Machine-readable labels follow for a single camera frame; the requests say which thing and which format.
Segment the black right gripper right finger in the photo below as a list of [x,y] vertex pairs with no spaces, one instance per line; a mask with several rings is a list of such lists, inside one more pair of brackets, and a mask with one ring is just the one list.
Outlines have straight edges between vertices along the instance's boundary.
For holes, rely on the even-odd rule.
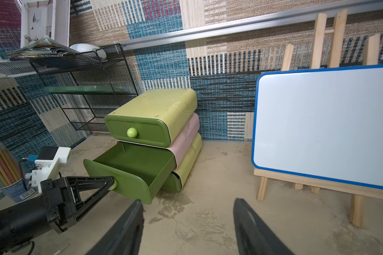
[[240,255],[294,254],[244,199],[235,200],[233,217]]

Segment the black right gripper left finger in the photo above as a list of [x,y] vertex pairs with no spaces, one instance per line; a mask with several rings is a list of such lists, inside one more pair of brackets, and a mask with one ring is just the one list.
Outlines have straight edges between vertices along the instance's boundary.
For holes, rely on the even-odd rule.
[[88,255],[138,255],[144,229],[144,207],[135,200]]

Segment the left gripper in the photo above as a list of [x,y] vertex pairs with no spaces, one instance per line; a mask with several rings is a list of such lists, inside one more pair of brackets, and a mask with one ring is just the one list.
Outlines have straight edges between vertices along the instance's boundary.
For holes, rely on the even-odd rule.
[[114,186],[111,176],[62,177],[40,183],[46,219],[56,232],[76,225]]

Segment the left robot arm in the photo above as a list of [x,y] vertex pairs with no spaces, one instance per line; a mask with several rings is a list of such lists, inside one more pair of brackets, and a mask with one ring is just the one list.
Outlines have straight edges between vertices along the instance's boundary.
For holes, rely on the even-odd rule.
[[51,230],[65,232],[80,222],[114,184],[111,176],[42,181],[40,196],[0,211],[0,255],[19,250]]

